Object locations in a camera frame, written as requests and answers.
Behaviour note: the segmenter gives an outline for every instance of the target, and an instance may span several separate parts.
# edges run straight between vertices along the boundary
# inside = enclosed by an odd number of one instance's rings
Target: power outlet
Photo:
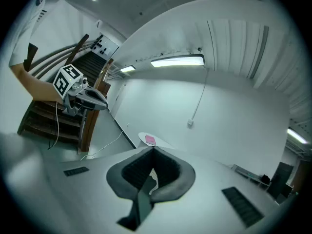
[[[189,126],[192,126],[193,125],[193,120],[192,119],[189,119],[188,121],[187,121],[187,124],[189,125]]]

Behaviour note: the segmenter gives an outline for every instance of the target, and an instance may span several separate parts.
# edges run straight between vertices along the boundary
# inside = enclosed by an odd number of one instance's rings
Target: pink object
[[[156,141],[155,141],[154,137],[152,137],[152,136],[146,135],[145,141],[149,144],[156,145]]]

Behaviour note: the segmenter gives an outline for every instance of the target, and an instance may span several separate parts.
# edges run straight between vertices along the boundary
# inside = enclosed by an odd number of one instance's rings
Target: desk
[[[248,174],[246,174],[246,173],[244,173],[244,172],[242,172],[242,171],[240,171],[240,170],[235,170],[235,171],[236,171],[238,174],[242,174],[243,176],[246,176],[246,177],[247,177],[247,180],[251,180],[251,179],[252,179],[252,180],[258,182],[258,183],[259,183],[259,184],[258,184],[258,187],[260,187],[261,184],[267,186],[267,188],[265,189],[265,191],[266,191],[266,190],[268,189],[268,187],[271,185],[271,182],[270,182],[269,184],[265,184],[265,183],[263,183],[261,180],[255,178],[255,177],[251,177],[251,176],[249,176]]]
[[[138,137],[140,138],[141,142],[140,144],[138,145],[138,147],[143,147],[143,146],[153,146],[152,144],[150,143],[147,143],[146,140],[145,140],[145,136],[151,136],[155,139],[155,142],[156,142],[156,146],[159,146],[159,147],[166,147],[166,148],[170,148],[170,149],[175,149],[173,146],[169,145],[166,141],[163,141],[162,139],[156,137],[155,135],[152,135],[152,134],[149,134],[149,133],[144,133],[144,132],[141,132],[138,134]]]

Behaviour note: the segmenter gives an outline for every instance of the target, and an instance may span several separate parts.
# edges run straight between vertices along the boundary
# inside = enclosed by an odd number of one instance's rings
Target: white cable
[[[204,91],[205,91],[205,87],[206,87],[206,83],[207,83],[207,77],[208,77],[208,70],[207,70],[207,68],[204,68],[204,69],[206,70],[205,85],[204,85],[203,91],[201,92],[201,96],[200,96],[200,98],[199,98],[199,101],[198,101],[198,103],[197,103],[197,106],[196,106],[196,108],[195,108],[195,111],[194,111],[194,113],[193,113],[193,116],[192,116],[191,120],[194,119],[194,116],[195,116],[195,114],[196,114],[197,108],[198,108],[198,106],[199,106],[199,103],[200,103],[201,98],[203,97],[203,94],[204,94]]]
[[[51,148],[53,148],[55,146],[55,144],[57,143],[58,139],[59,139],[59,119],[58,119],[58,103],[56,103],[55,105],[55,113],[57,115],[57,123],[58,123],[58,137],[57,140],[54,142],[53,146]]]
[[[102,148],[101,148],[100,150],[98,150],[96,153],[94,153],[94,154],[88,154],[88,155],[83,156],[83,157],[81,158],[81,160],[83,160],[83,159],[84,159],[85,157],[87,157],[87,156],[91,156],[92,158],[95,158],[95,156],[94,156],[95,154],[97,154],[98,152],[102,151],[104,148],[106,148],[107,146],[109,146],[110,144],[112,144],[112,143],[114,143],[116,140],[118,140],[122,133],[123,133],[123,130],[121,131],[121,133],[120,133],[120,135],[118,136],[117,139],[115,139],[114,141],[112,141],[112,142],[109,143],[108,145],[102,147]]]

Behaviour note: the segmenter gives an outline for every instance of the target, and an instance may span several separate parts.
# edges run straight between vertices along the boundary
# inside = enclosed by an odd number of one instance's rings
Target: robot
[[[108,106],[105,97],[71,64],[59,69],[53,86],[63,99],[64,114],[82,116],[84,110],[104,110]]]

